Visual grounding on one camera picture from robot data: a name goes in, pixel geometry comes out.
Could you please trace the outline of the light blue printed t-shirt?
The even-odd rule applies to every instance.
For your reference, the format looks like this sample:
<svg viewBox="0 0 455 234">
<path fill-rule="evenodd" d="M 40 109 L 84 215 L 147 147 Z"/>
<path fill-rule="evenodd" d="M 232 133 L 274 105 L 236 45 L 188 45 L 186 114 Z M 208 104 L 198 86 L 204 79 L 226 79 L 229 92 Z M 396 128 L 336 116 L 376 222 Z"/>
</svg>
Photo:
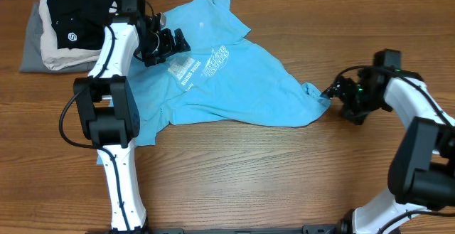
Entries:
<svg viewBox="0 0 455 234">
<path fill-rule="evenodd" d="M 249 28 L 231 0 L 193 0 L 167 11 L 190 50 L 145 66 L 133 59 L 127 76 L 139 110 L 139 146 L 156 143 L 166 126 L 236 120 L 271 127 L 316 121 L 330 100 L 299 83 L 272 54 L 247 40 Z"/>
</svg>

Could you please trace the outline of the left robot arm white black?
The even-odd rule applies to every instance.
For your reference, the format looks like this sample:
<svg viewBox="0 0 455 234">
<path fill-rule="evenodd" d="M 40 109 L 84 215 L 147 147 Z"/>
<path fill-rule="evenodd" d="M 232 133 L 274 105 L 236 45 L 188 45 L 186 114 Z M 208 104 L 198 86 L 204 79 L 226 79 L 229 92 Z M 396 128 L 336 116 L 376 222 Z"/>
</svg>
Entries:
<svg viewBox="0 0 455 234">
<path fill-rule="evenodd" d="M 132 58 L 142 53 L 147 66 L 191 48 L 181 29 L 170 31 L 157 14 L 141 23 L 115 14 L 105 28 L 100 56 L 87 77 L 73 85 L 82 131 L 105 170 L 112 219 L 110 233 L 150 233 L 141 200 L 134 152 L 139 111 L 127 80 Z"/>
</svg>

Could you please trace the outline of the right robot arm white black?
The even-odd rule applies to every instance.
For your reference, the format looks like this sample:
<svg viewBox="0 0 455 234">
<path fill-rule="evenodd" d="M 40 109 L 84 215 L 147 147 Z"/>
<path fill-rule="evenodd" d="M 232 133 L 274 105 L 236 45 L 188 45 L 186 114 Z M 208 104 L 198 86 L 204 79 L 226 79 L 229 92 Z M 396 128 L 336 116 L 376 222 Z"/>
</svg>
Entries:
<svg viewBox="0 0 455 234">
<path fill-rule="evenodd" d="M 420 74 L 396 67 L 356 67 L 358 81 L 337 74 L 324 91 L 343 103 L 343 116 L 362 124 L 374 110 L 394 111 L 405 135 L 390 164 L 387 188 L 345 214 L 325 233 L 398 233 L 417 216 L 454 217 L 454 118 L 428 93 Z"/>
</svg>

